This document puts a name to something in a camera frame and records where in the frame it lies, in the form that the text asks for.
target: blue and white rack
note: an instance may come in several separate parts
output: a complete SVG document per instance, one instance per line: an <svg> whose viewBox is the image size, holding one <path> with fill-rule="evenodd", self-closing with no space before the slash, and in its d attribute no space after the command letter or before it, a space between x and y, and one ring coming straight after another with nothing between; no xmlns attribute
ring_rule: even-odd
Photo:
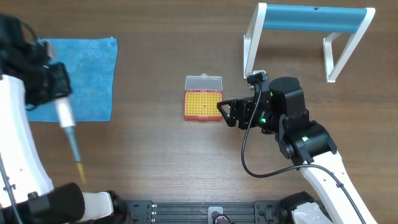
<svg viewBox="0 0 398 224"><path fill-rule="evenodd" d="M374 8L341 8L317 6L288 6L259 3L244 36L243 77L252 72L263 29L331 32L323 39L326 81L333 83L369 27ZM331 43L340 34L351 34L336 65Z"/></svg>

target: open box lid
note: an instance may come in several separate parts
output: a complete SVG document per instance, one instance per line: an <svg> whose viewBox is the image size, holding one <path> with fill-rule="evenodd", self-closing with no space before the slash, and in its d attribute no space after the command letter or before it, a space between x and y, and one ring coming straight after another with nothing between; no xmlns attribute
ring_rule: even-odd
<svg viewBox="0 0 398 224"><path fill-rule="evenodd" d="M223 91L223 77L202 75L187 75L185 90Z"/></svg>

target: blue mat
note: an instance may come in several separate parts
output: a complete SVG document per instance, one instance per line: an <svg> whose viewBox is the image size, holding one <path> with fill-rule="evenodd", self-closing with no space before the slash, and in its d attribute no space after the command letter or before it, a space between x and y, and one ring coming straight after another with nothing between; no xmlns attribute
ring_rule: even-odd
<svg viewBox="0 0 398 224"><path fill-rule="evenodd" d="M54 62L63 62L73 93L69 96L75 121L109 121L118 40L105 38L48 39L55 47ZM54 102L27 112L29 121L59 122Z"/></svg>

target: wooden table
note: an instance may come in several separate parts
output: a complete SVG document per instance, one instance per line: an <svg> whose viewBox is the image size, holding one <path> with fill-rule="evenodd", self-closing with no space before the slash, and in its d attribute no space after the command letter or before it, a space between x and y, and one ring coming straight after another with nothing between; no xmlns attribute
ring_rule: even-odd
<svg viewBox="0 0 398 224"><path fill-rule="evenodd" d="M161 202L279 200L306 190L299 172L269 179L245 173L244 131L225 122L183 119L186 75L221 75L224 98L251 96L242 79L242 40L256 1L1 1L41 37L118 39L113 112L108 123L78 123L88 183L80 184L59 124L32 123L37 151L55 186L115 190L125 199ZM293 76L310 118L327 128L362 199L378 223L397 223L398 2L272 1L375 7L376 15L337 82L325 82L322 38L312 32L266 31L255 69ZM342 52L347 38L335 43ZM273 136L253 129L247 164L257 173L291 165Z"/></svg>

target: wooden tabletop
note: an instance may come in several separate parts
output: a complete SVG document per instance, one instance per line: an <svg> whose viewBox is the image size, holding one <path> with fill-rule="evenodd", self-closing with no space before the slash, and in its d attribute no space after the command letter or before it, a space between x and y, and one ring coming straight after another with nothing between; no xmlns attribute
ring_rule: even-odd
<svg viewBox="0 0 398 224"><path fill-rule="evenodd" d="M39 157L55 186L112 189L122 198L160 202L253 202L315 191L297 171L268 179L245 173L244 131L223 122L186 122L187 75L221 75L224 98L252 96L242 79L243 35L256 1L1 1L1 12L26 21L41 37L118 39L111 122L78 123L88 183L59 124L31 123ZM310 118L327 128L365 204L378 223L397 223L398 2L271 1L375 7L368 31L336 83L326 83L326 33L264 31L254 69L292 76L304 89ZM334 43L342 52L348 36ZM246 148L257 173L291 165L272 135L253 129Z"/></svg>

